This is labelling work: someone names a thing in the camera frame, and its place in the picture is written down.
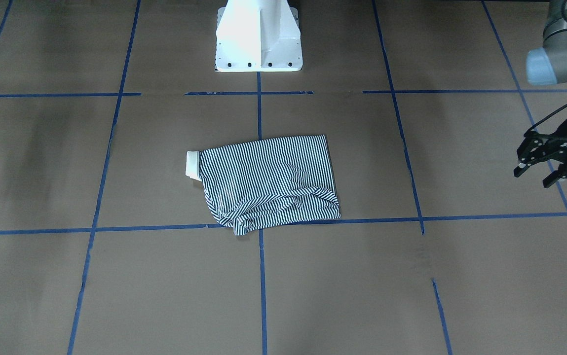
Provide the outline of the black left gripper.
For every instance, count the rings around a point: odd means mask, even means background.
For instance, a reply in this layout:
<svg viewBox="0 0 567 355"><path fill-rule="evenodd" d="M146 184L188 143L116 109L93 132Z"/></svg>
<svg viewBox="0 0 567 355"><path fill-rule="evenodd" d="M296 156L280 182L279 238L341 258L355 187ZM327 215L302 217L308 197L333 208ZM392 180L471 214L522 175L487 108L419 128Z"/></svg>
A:
<svg viewBox="0 0 567 355"><path fill-rule="evenodd" d="M519 178L531 166L556 160L559 166L542 180L544 188L550 188L557 182L567 179L567 119L552 133L540 134L535 130L527 131L517 150L518 164L513 169L513 176Z"/></svg>

